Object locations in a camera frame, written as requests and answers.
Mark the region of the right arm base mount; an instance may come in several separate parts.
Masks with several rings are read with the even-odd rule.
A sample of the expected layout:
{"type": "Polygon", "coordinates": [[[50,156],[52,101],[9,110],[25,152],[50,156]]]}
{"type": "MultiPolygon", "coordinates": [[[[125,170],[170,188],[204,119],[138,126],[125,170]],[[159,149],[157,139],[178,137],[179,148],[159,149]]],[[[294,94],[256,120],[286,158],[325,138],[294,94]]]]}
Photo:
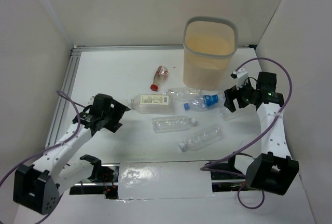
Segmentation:
{"type": "MultiPolygon", "coordinates": [[[[220,163],[211,167],[212,170],[231,171],[239,173],[239,171],[230,168],[228,163],[220,163]]],[[[211,172],[212,192],[231,192],[237,191],[245,182],[241,176],[232,175],[223,172],[211,172]]]]}

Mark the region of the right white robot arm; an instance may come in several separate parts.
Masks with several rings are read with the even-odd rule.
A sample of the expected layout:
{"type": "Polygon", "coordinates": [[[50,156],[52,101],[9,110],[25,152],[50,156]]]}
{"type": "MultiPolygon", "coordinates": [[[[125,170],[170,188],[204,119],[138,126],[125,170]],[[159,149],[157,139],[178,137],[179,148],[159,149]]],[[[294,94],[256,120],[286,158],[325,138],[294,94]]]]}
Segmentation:
{"type": "Polygon", "coordinates": [[[242,68],[231,77],[237,84],[225,91],[224,106],[232,113],[237,108],[255,106],[263,136],[257,158],[238,153],[229,159],[226,172],[231,178],[244,174],[249,188],[284,195],[299,171],[299,163],[291,158],[286,143],[281,110],[285,103],[283,95],[275,90],[276,74],[260,72],[254,87],[242,68]]]}

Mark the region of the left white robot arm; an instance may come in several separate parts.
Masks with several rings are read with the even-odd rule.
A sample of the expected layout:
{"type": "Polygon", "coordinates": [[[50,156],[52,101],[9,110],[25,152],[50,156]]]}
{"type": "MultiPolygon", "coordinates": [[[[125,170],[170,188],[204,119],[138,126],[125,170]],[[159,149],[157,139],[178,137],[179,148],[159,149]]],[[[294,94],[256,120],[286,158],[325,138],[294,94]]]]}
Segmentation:
{"type": "Polygon", "coordinates": [[[31,165],[20,165],[15,171],[13,201],[41,215],[50,214],[60,196],[79,181],[96,182],[105,170],[100,159],[75,153],[100,130],[115,133],[129,107],[106,94],[97,94],[93,103],[77,111],[72,124],[54,146],[31,165]]]}

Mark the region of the large labelled clear bottle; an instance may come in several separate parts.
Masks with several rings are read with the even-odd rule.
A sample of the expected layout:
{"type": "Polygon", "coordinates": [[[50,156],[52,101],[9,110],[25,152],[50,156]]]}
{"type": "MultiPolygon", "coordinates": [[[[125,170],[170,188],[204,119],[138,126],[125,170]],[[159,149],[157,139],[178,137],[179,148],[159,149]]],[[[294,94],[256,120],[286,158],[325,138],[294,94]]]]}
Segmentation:
{"type": "Polygon", "coordinates": [[[141,114],[174,114],[174,100],[171,95],[139,94],[130,102],[130,108],[141,114]]]}

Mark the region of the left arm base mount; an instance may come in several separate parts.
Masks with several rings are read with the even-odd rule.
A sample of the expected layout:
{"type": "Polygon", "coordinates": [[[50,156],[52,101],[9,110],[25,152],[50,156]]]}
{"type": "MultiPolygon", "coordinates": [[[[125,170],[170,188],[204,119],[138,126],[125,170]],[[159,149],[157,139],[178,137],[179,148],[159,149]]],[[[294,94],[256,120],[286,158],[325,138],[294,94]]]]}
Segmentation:
{"type": "Polygon", "coordinates": [[[102,164],[96,179],[84,179],[70,188],[69,195],[102,195],[105,199],[118,200],[120,164],[102,164]]]}

